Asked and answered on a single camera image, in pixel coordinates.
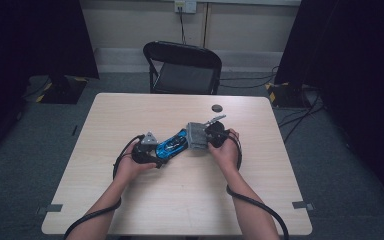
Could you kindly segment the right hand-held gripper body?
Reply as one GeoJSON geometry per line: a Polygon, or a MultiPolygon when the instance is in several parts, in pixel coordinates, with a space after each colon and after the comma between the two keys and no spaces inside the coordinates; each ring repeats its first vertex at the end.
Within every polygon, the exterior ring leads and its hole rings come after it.
{"type": "Polygon", "coordinates": [[[207,127],[204,129],[207,142],[215,148],[221,147],[229,136],[229,131],[220,122],[223,118],[225,118],[225,115],[214,117],[207,123],[207,127]]]}

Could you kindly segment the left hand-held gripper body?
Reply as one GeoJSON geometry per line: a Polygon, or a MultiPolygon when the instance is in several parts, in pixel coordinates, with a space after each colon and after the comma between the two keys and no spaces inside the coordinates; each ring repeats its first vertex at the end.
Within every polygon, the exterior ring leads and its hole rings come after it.
{"type": "Polygon", "coordinates": [[[157,139],[151,132],[139,136],[139,141],[134,145],[132,158],[138,164],[155,163],[158,164],[157,157],[151,154],[158,145],[157,139]]]}

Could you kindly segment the grey cloth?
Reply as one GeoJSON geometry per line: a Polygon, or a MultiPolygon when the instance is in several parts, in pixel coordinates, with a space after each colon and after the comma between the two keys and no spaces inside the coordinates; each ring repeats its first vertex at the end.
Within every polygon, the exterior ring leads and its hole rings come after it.
{"type": "Polygon", "coordinates": [[[189,122],[186,125],[186,139],[188,142],[188,146],[191,149],[207,149],[208,148],[208,140],[207,133],[205,129],[207,126],[202,123],[189,122]]]}

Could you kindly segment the blue toy car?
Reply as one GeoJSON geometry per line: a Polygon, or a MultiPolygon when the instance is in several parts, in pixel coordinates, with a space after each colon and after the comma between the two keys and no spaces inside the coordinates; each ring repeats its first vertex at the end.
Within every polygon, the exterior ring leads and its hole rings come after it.
{"type": "Polygon", "coordinates": [[[157,145],[156,156],[162,160],[169,160],[187,148],[187,131],[181,129],[176,135],[157,145]]]}

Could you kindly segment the person's left hand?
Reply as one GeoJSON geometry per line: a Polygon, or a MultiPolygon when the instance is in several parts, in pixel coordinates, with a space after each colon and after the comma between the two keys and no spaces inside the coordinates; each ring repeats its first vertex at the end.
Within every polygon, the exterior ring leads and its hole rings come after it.
{"type": "Polygon", "coordinates": [[[131,143],[124,153],[116,160],[116,174],[113,180],[118,184],[128,184],[140,173],[156,167],[155,163],[139,164],[131,157],[135,143],[131,143]]]}

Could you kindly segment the person's right hand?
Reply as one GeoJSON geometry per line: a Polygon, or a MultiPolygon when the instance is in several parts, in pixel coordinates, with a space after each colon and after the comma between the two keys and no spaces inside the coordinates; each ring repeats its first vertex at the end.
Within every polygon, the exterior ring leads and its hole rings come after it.
{"type": "Polygon", "coordinates": [[[223,145],[218,148],[215,148],[211,143],[208,144],[211,155],[224,175],[238,171],[239,150],[236,142],[239,139],[239,134],[235,130],[230,129],[229,136],[230,138],[226,139],[223,145]]]}

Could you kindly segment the black folding chair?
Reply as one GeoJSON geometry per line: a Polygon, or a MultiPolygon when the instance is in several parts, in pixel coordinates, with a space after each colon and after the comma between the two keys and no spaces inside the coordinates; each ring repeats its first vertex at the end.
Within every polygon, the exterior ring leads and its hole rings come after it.
{"type": "Polygon", "coordinates": [[[149,64],[150,92],[216,95],[222,61],[206,48],[167,41],[143,47],[149,64]]]}

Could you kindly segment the black stand base striped tape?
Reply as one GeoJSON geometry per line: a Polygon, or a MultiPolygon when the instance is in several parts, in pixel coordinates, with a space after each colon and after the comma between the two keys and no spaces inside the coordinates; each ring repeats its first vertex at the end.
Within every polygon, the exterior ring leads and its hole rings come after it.
{"type": "Polygon", "coordinates": [[[303,86],[290,83],[265,85],[271,104],[277,108],[309,108],[310,102],[306,97],[303,86]]]}
{"type": "Polygon", "coordinates": [[[50,75],[50,82],[37,97],[37,103],[76,104],[88,81],[82,77],[50,75]]]}

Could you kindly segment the grey tape strip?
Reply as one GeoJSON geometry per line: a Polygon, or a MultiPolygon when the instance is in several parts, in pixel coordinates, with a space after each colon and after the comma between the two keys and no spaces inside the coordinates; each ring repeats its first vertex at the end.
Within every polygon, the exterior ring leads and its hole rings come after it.
{"type": "Polygon", "coordinates": [[[305,201],[292,202],[292,206],[294,209],[306,209],[308,211],[312,211],[315,209],[312,203],[306,203],[305,201]]]}
{"type": "Polygon", "coordinates": [[[48,212],[60,212],[62,207],[62,204],[49,204],[47,206],[39,207],[37,209],[37,214],[46,215],[48,212]]]}

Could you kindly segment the dark curtain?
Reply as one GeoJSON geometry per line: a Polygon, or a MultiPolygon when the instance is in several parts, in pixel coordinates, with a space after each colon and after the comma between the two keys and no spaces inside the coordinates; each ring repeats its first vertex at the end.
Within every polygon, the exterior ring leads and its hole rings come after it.
{"type": "Polygon", "coordinates": [[[384,0],[301,0],[275,81],[320,88],[384,186],[384,0]]]}
{"type": "Polygon", "coordinates": [[[0,0],[0,140],[42,75],[99,77],[80,0],[0,0]]]}

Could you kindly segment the vertical wall conduit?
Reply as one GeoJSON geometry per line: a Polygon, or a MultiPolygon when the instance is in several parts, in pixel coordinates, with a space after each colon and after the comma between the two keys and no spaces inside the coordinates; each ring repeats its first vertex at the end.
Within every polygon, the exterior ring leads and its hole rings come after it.
{"type": "Polygon", "coordinates": [[[207,32],[208,32],[208,21],[211,15],[211,4],[202,3],[203,6],[203,19],[202,19],[202,31],[201,31],[201,46],[207,47],[207,32]]]}

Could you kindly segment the white wall socket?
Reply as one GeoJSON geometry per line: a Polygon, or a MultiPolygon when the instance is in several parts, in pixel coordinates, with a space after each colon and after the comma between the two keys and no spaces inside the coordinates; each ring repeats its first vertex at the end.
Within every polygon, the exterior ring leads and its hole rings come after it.
{"type": "Polygon", "coordinates": [[[196,0],[175,0],[174,11],[176,13],[195,14],[197,2],[196,0]]]}

